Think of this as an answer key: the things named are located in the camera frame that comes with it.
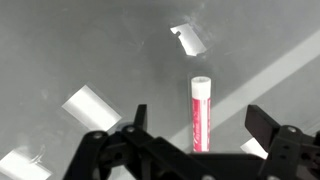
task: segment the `gray surface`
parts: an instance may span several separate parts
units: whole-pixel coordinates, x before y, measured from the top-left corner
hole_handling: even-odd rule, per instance
[[[0,156],[20,148],[34,157],[45,146],[42,164],[51,179],[61,179],[87,132],[61,106],[88,83],[125,115],[122,122],[147,103],[149,132],[171,140],[191,125],[190,75],[214,78],[213,106],[221,103],[317,32],[319,18],[315,0],[0,0]],[[196,29],[205,53],[185,55],[169,29],[185,23]],[[319,58],[310,60],[253,103],[282,124],[314,133],[319,67]],[[250,139],[245,109],[223,111],[232,116],[212,119],[224,123],[212,132],[211,151],[240,151]],[[183,135],[180,144],[172,142],[189,151],[191,132]]]

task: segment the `white paper piece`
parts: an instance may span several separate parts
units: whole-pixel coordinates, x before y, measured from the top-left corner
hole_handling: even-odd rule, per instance
[[[268,153],[260,146],[255,138],[250,139],[240,147],[244,152],[248,154],[254,154],[263,159],[267,159]]]
[[[197,56],[197,54],[203,53],[207,50],[189,24],[176,26],[170,28],[170,30],[173,34],[176,34],[177,32],[181,33],[179,39],[187,55]]]
[[[86,85],[63,104],[62,108],[91,131],[107,131],[121,119],[115,110]]]
[[[38,162],[16,150],[1,159],[0,171],[14,180],[46,180],[52,174]]]

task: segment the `screw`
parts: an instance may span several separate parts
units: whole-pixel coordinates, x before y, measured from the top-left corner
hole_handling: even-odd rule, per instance
[[[128,132],[133,132],[134,131],[134,127],[132,127],[132,126],[127,127],[127,131]]]
[[[280,180],[280,178],[276,176],[268,176],[267,180]]]
[[[95,139],[100,139],[102,136],[103,136],[102,133],[97,132],[97,133],[95,133],[95,134],[93,135],[93,138],[95,138]]]
[[[288,127],[288,130],[289,131],[291,131],[291,132],[293,132],[293,133],[295,133],[297,130],[295,129],[295,128],[293,128],[293,127]]]
[[[204,175],[201,180],[215,180],[215,179],[210,175]]]

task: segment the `white cap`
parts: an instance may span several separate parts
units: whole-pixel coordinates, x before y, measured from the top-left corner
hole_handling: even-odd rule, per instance
[[[191,79],[191,93],[194,99],[210,98],[211,95],[211,79],[205,76],[197,76]]]

